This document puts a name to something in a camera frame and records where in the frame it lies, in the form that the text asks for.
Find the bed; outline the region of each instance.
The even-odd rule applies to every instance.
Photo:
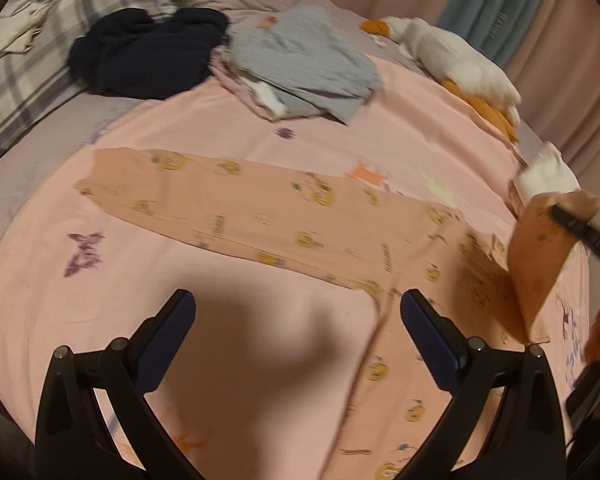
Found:
[[[233,95],[209,80],[166,102],[83,92],[0,158],[0,400],[30,440],[54,348],[102,348],[113,337],[130,335],[173,290],[187,288],[196,297],[200,318],[164,386],[148,400],[205,476],[314,478],[329,471],[330,451],[368,456],[365,449],[333,446],[352,409],[347,407],[350,387],[366,362],[377,322],[369,295],[138,230],[85,205],[72,184],[84,176],[96,149],[160,148],[350,174],[371,179],[385,191],[457,207],[475,229],[509,239],[515,217],[508,183],[521,160],[532,160],[538,152],[538,136],[524,124],[515,149],[469,107],[427,80],[396,45],[378,43],[360,31],[360,16],[328,0],[303,1],[322,6],[344,39],[372,56],[388,89],[377,106],[371,103],[361,111],[352,128],[326,119],[273,125],[247,114]],[[400,116],[400,100],[430,122]],[[433,100],[440,103],[440,116],[423,111]],[[455,123],[463,139],[453,133]],[[199,125],[193,136],[191,124]],[[423,124],[439,128],[440,134],[427,134]],[[467,149],[478,144],[480,150]],[[76,242],[97,233],[114,241],[98,247],[98,259],[106,261],[107,269],[119,270],[105,280],[96,272],[98,264],[67,277]],[[46,282],[48,272],[53,278]],[[577,305],[587,304],[587,297],[586,254],[577,246],[545,309],[555,342],[546,351],[561,399],[580,369],[577,355],[589,313]],[[507,345],[504,338],[500,343]],[[377,464],[354,460],[354,467],[366,468],[365,476],[392,478],[442,412],[447,399],[435,390],[430,381],[425,399],[417,388],[404,393],[419,429],[405,430],[400,442],[382,443],[394,458]],[[120,452],[133,462],[106,399],[99,400]],[[197,409],[211,402],[219,409]],[[471,460],[484,436],[494,402],[463,461]]]

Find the pink bedsheet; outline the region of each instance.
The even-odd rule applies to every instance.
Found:
[[[73,184],[87,175],[95,148],[244,158],[348,174],[444,202],[475,228],[508,240],[515,219],[507,186],[518,167],[508,142],[436,83],[375,61],[385,90],[350,126],[327,118],[272,124],[209,80],[135,108],[38,189],[0,244],[0,398],[31,438],[53,349],[103,348],[130,335],[182,287],[198,299],[199,317],[149,398],[166,429],[209,478],[319,475],[374,329],[372,301],[361,291],[126,224],[79,196]],[[586,256],[577,245],[542,312],[562,399],[580,367],[587,283]],[[427,405],[421,424],[435,424],[444,400],[438,395]],[[419,445],[405,439],[407,449]]]

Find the plaid blanket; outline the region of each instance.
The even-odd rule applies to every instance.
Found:
[[[33,124],[85,89],[71,78],[69,50],[100,17],[125,9],[145,9],[162,20],[176,0],[46,0],[52,4],[45,25],[27,54],[0,58],[0,157]]]

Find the purple butterfly print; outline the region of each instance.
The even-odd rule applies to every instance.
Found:
[[[78,251],[71,257],[64,270],[66,278],[77,274],[82,269],[91,269],[91,267],[102,263],[100,255],[95,249],[95,245],[104,238],[102,233],[93,233],[88,236],[69,234],[67,236],[78,242]]]
[[[277,128],[276,135],[291,140],[296,136],[296,133],[291,128]]]

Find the curtain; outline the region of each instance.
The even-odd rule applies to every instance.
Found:
[[[600,6],[542,0],[506,67],[520,116],[561,150],[576,174],[600,152]]]
[[[499,66],[520,44],[541,0],[450,0],[437,26],[458,34]]]

